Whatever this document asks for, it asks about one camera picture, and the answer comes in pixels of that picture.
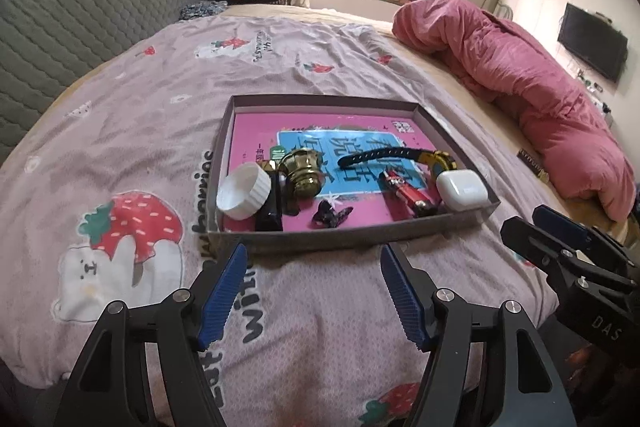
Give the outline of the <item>white earbuds case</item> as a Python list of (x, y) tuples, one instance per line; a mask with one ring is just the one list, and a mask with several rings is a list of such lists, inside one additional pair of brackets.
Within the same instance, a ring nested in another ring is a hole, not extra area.
[(452, 211), (472, 210), (489, 202), (485, 183), (471, 169), (444, 171), (436, 179), (436, 188), (444, 205)]

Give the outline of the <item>yellow black wrist watch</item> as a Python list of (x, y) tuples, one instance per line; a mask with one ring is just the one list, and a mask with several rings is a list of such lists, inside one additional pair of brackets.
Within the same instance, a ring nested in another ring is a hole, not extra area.
[(367, 152), (342, 156), (338, 158), (337, 166), (346, 169), (363, 162), (387, 158), (408, 159), (421, 165), (427, 165), (433, 178), (437, 178), (445, 171), (458, 169), (457, 161), (444, 150), (425, 150), (425, 148), (403, 146), (375, 148), (367, 150)]

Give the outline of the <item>grey quilted headboard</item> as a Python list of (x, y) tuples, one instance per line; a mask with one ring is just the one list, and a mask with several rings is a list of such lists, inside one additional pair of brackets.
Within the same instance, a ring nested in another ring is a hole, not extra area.
[(78, 78), (202, 0), (1, 0), (1, 156)]

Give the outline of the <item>pink strawberry print bedsheet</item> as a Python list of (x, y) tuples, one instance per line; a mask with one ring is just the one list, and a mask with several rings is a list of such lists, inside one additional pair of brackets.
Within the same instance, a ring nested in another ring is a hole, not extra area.
[[(416, 102), (500, 197), (478, 228), (405, 243), (411, 261), (470, 303), (518, 300), (535, 324), (558, 300), (500, 241), (544, 195), (518, 160), (374, 29), (289, 18), (171, 25), (115, 58), (42, 118), (1, 168), (1, 395), (47, 425), (63, 384), (114, 299), (192, 283), (212, 145), (240, 94), (328, 94)], [(231, 426), (361, 426), (426, 358), (406, 339), (378, 251), (258, 261), (224, 339), (201, 357)]]

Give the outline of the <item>black wall television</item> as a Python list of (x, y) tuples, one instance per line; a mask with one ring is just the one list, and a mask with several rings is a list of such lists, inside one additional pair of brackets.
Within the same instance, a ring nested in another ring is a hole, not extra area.
[(567, 3), (558, 43), (607, 80), (620, 80), (628, 56), (628, 39), (610, 23)]

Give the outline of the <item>black gold lighter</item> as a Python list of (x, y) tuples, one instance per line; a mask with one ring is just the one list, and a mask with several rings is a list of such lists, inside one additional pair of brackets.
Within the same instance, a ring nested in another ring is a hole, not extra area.
[(278, 163), (274, 160), (261, 160), (258, 161), (258, 165), (265, 170), (265, 172), (276, 172), (278, 170)]

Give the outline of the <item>black hair clip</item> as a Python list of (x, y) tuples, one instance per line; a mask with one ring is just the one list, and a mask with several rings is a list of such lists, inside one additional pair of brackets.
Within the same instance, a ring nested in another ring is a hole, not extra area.
[(311, 221), (321, 228), (336, 229), (347, 220), (352, 210), (352, 207), (336, 210), (328, 200), (322, 199)]

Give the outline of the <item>grey shallow cardboard box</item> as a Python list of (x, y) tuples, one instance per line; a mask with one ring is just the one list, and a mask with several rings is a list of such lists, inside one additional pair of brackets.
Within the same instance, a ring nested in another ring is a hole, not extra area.
[(212, 251), (332, 251), (472, 227), (499, 199), (416, 103), (347, 96), (230, 98), (210, 160)]

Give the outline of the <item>pink book blue title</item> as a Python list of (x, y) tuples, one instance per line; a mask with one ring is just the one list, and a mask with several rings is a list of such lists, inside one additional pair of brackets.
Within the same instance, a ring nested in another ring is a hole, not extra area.
[(319, 202), (327, 200), (335, 210), (352, 208), (343, 229), (387, 225), (410, 219), (412, 212), (386, 187), (378, 183), (383, 170), (393, 170), (435, 205), (440, 203), (428, 168), (408, 159), (385, 158), (337, 167), (337, 159), (349, 154), (390, 146), (434, 150), (432, 136), (422, 131), (410, 116), (362, 116), (311, 113), (237, 113), (232, 120), (228, 171), (246, 162), (278, 160), (298, 148), (322, 154), (322, 191), (313, 200), (301, 202), (295, 216), (282, 217), (285, 232), (318, 231), (312, 216)]

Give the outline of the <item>pink rumpled quilt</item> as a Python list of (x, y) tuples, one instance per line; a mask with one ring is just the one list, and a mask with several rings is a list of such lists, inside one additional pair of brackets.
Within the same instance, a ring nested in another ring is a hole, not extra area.
[(468, 0), (419, 0), (392, 31), (515, 120), (561, 197), (595, 197), (611, 220), (628, 217), (634, 168), (586, 88), (524, 28)]

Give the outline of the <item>white pill bottle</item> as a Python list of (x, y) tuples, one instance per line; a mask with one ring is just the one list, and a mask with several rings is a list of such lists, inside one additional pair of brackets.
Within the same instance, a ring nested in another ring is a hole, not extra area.
[(280, 174), (277, 171), (267, 172), (270, 179), (270, 192), (265, 201), (255, 215), (256, 232), (282, 232), (282, 194)]

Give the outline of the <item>white plastic jar lid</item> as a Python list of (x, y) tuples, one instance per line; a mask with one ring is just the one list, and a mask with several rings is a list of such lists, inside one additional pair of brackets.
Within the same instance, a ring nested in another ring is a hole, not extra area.
[(256, 162), (244, 162), (233, 169), (218, 187), (216, 207), (225, 216), (243, 221), (267, 202), (271, 180)]

